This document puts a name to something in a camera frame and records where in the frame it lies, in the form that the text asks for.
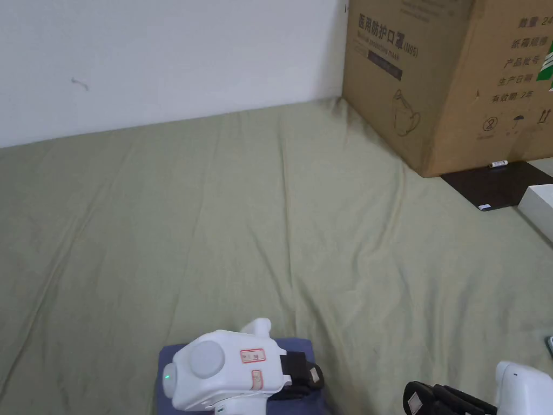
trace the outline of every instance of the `round cap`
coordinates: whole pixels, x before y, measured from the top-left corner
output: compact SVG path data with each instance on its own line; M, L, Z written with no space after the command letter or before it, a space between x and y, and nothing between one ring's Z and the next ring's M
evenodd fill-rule
M170 363L163 368L163 392L169 399L173 399L176 388L176 366Z
M190 369L200 379L218 374L225 365L225 353L218 343L206 340L190 352Z

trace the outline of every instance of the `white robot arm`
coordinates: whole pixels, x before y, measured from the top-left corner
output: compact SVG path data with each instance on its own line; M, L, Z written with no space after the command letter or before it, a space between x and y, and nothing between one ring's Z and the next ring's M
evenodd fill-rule
M269 337L269 319L239 333L216 330L179 350L163 371L163 390L182 411L264 415L267 399L298 397L322 388L320 368L303 353L288 353Z
M528 366L501 362L495 370L495 405L449 386L409 382L403 394L407 415L552 415L553 379Z
M553 414L553 379L532 367L501 362L495 370L497 415Z

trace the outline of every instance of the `cardboard box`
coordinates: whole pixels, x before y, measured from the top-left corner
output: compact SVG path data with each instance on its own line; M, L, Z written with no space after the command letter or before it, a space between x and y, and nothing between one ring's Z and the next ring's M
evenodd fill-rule
M551 4L351 0L343 96L424 177L553 156Z

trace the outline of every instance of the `white wall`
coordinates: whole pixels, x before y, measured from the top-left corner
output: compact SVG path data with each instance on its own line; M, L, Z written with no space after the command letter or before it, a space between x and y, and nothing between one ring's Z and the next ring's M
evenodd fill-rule
M2 0L0 147L339 95L346 2Z

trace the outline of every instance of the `blue cloth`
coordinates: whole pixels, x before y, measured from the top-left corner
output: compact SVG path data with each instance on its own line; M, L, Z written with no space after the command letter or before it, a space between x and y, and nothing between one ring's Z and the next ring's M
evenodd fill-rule
M305 339L279 339L276 343L280 348L286 351L302 351L305 353L307 360L315 363L315 354L313 345L309 340ZM158 361L158 378L155 382L156 406L158 415L208 415L212 412L184 412L177 411L173 408L171 400L163 393L163 385L161 378L163 376L163 368L165 365L173 361L173 356L185 344L175 344L164 347L159 352ZM325 399L321 391L313 392L309 396L293 401L269 401L267 403L267 415L324 415L325 414Z

